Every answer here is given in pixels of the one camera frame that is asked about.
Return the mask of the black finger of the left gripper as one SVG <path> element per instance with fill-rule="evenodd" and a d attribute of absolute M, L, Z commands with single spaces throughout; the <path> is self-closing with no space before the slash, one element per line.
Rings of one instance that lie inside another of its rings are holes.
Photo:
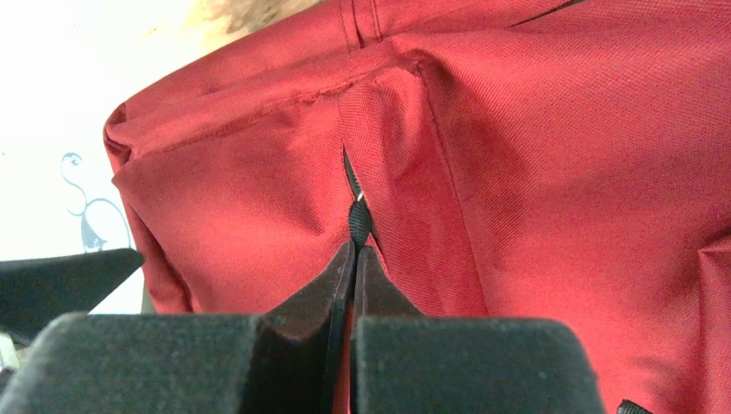
<path fill-rule="evenodd" d="M 91 311 L 144 263 L 132 248 L 1 263 L 1 331 L 35 337 L 68 312 Z"/>

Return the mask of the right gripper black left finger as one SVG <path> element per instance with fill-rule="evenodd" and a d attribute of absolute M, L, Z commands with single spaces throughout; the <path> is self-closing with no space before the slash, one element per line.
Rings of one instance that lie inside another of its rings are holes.
<path fill-rule="evenodd" d="M 261 315 L 68 312 L 1 331 L 4 413 L 329 413 L 354 249 Z"/>

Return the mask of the red fabric backpack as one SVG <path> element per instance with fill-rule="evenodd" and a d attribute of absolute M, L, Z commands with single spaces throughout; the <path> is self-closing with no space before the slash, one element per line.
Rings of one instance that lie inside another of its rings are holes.
<path fill-rule="evenodd" d="M 426 314 L 557 319 L 608 407 L 730 410 L 727 1 L 327 1 L 103 140 L 159 312 L 272 309 L 362 196 Z"/>

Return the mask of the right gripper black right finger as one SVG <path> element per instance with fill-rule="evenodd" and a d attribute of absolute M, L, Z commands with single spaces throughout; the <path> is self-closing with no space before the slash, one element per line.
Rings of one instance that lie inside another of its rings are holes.
<path fill-rule="evenodd" d="M 563 323 L 427 317 L 370 247 L 359 252 L 355 280 L 352 412 L 604 412 L 584 348 Z"/>

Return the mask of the light blue cat notebook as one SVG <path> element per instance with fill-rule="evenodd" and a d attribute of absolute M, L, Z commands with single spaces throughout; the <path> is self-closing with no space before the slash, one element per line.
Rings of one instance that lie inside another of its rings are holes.
<path fill-rule="evenodd" d="M 133 248 L 111 178 L 98 138 L 2 138 L 2 260 Z"/>

